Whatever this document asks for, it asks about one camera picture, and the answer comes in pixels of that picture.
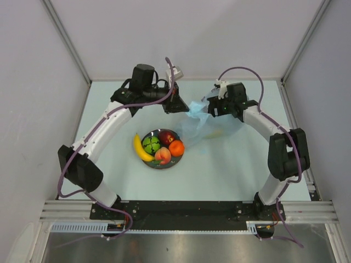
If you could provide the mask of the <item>yellow fake banana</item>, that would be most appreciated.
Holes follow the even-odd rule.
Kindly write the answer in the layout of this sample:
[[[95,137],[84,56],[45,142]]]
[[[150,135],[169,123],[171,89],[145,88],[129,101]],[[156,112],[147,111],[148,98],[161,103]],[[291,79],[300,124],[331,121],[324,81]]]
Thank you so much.
[[[148,154],[142,144],[141,144],[141,139],[138,134],[135,134],[134,139],[133,139],[133,146],[136,154],[138,157],[145,162],[152,162],[155,160],[154,156]]]

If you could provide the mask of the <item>orange fake mandarin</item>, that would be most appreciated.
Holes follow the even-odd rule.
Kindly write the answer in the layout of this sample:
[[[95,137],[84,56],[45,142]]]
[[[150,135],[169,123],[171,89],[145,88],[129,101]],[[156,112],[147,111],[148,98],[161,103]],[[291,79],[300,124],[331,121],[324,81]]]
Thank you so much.
[[[184,154],[185,146],[180,140],[174,140],[168,147],[170,153],[174,157],[179,157]]]

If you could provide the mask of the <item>green fake watermelon ball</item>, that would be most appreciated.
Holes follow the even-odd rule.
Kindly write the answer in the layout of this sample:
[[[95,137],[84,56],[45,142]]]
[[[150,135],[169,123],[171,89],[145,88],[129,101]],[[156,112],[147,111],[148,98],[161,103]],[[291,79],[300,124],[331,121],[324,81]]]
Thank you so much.
[[[161,148],[161,144],[156,136],[148,136],[142,141],[142,147],[146,153],[154,155]]]

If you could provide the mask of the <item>red fake apple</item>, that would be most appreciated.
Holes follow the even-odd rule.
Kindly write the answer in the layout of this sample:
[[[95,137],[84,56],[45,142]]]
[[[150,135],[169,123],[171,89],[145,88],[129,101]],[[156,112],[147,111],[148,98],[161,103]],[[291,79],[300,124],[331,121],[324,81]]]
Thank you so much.
[[[174,133],[170,130],[159,131],[157,137],[160,143],[166,146],[170,145],[174,140],[176,140]]]

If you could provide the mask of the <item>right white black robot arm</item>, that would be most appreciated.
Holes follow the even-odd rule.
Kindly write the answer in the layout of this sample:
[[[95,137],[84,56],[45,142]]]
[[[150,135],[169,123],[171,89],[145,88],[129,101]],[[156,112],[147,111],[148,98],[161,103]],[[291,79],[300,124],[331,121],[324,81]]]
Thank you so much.
[[[269,176],[256,193],[253,214],[265,220],[273,213],[272,205],[280,202],[290,184],[297,184],[302,173],[309,169],[310,158],[303,129],[291,129],[279,124],[263,112],[258,102],[247,98],[242,83],[217,80],[218,95],[209,97],[208,113],[213,117],[231,115],[257,131],[269,144]]]

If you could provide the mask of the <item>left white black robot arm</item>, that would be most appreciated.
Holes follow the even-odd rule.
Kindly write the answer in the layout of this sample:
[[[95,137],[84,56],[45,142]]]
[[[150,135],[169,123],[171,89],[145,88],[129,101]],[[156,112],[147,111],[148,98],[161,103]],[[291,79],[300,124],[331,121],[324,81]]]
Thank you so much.
[[[153,66],[138,64],[131,78],[126,79],[110,98],[107,109],[95,125],[72,146],[62,145],[58,150],[61,176],[58,182],[58,196],[68,198],[70,194],[61,191],[67,179],[79,190],[73,194],[84,193],[95,202],[103,204],[102,212],[109,219],[120,215],[121,201],[104,182],[103,172],[96,162],[109,141],[138,110],[151,105],[162,105],[165,113],[187,112],[186,103],[179,96],[176,81],[183,77],[178,66],[168,64],[164,86],[159,87],[158,74]]]

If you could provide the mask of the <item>orange fake peach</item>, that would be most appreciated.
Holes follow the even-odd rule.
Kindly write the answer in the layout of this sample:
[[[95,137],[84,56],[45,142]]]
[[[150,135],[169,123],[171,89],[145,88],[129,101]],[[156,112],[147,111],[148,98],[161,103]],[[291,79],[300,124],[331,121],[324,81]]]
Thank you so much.
[[[172,155],[168,148],[162,147],[155,153],[155,161],[159,165],[168,164],[171,161]]]

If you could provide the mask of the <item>light blue printed plastic bag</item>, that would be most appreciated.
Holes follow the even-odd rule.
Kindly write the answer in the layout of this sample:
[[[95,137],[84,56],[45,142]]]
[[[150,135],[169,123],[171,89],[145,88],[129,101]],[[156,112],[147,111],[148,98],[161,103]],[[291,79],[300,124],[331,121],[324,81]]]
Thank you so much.
[[[238,132],[243,124],[231,115],[213,117],[207,113],[207,98],[218,96],[219,91],[211,90],[200,101],[192,101],[189,112],[175,125],[174,131],[179,135],[185,147],[192,147],[206,139],[205,136],[215,130],[222,130],[224,136]]]

